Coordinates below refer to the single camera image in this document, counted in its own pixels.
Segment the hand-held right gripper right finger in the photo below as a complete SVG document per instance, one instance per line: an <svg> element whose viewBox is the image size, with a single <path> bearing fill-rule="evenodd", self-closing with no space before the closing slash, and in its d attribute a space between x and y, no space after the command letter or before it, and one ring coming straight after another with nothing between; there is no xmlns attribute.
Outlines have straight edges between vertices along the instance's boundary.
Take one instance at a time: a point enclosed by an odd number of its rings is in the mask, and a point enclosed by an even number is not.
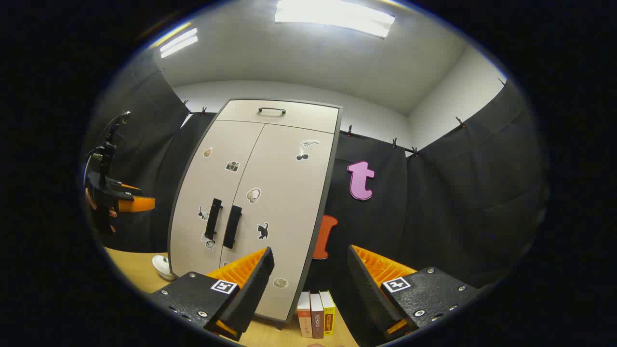
<svg viewBox="0 0 617 347"><path fill-rule="evenodd" d="M386 341L447 319L481 288L478 275L436 246L378 250L351 244L347 264L368 320Z"/></svg>

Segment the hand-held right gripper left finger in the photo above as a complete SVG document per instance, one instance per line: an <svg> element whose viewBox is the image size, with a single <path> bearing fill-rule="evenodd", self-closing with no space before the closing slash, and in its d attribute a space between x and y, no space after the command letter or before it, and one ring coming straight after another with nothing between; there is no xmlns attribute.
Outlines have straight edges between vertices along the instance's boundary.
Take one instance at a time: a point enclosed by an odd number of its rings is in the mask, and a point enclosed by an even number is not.
<svg viewBox="0 0 617 347"><path fill-rule="evenodd" d="M190 271L148 298L199 329L239 341L256 314L274 269L265 247L207 275Z"/></svg>

